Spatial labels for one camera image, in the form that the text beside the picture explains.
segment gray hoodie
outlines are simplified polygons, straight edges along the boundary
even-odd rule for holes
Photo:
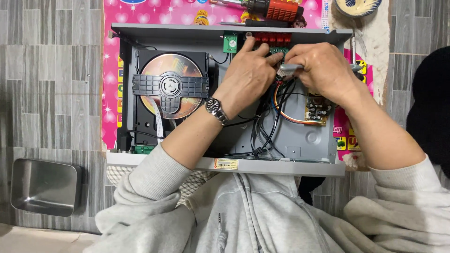
[[[85,252],[450,252],[450,194],[428,158],[372,169],[379,199],[351,200],[348,221],[304,203],[292,176],[220,173],[176,208],[190,173],[155,148],[97,214],[103,236]]]

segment stainless steel tray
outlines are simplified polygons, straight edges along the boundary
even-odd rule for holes
[[[81,174],[79,166],[17,159],[13,164],[11,204],[20,210],[71,216],[80,200]]]

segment barcode sticker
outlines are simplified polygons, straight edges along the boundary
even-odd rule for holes
[[[214,168],[215,169],[237,170],[238,169],[238,160],[237,159],[214,158]]]

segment wristwatch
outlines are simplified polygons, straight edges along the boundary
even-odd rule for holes
[[[220,101],[215,98],[208,98],[205,103],[206,111],[214,115],[218,121],[224,126],[228,123],[228,117],[222,110]]]

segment left hand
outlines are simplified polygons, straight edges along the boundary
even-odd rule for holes
[[[264,43],[252,51],[254,45],[255,38],[248,37],[212,96],[220,101],[229,119],[236,117],[267,91],[275,79],[273,66],[283,58],[283,53],[264,57],[269,53],[269,45]]]

